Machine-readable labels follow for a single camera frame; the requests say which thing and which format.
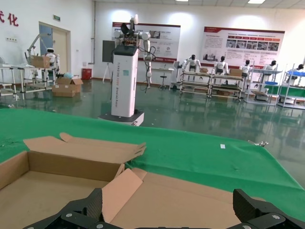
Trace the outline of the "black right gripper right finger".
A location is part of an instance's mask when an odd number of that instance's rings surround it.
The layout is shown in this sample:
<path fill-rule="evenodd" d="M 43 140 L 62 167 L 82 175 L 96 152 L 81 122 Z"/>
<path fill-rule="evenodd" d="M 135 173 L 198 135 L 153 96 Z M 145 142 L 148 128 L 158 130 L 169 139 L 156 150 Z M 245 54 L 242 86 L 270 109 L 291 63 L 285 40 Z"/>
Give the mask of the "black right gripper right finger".
<path fill-rule="evenodd" d="M 233 191 L 233 210 L 245 224 L 285 224 L 286 221 L 272 203 L 254 199 L 241 189 Z"/>

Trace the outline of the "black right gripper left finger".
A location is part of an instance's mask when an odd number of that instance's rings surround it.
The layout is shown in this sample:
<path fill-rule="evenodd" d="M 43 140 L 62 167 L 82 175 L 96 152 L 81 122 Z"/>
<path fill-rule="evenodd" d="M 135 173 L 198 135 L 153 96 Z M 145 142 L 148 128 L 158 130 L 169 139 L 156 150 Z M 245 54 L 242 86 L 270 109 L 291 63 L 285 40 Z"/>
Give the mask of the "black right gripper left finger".
<path fill-rule="evenodd" d="M 61 213 L 62 223 L 104 222 L 102 189 L 95 188 L 86 198 L 70 201 Z"/>

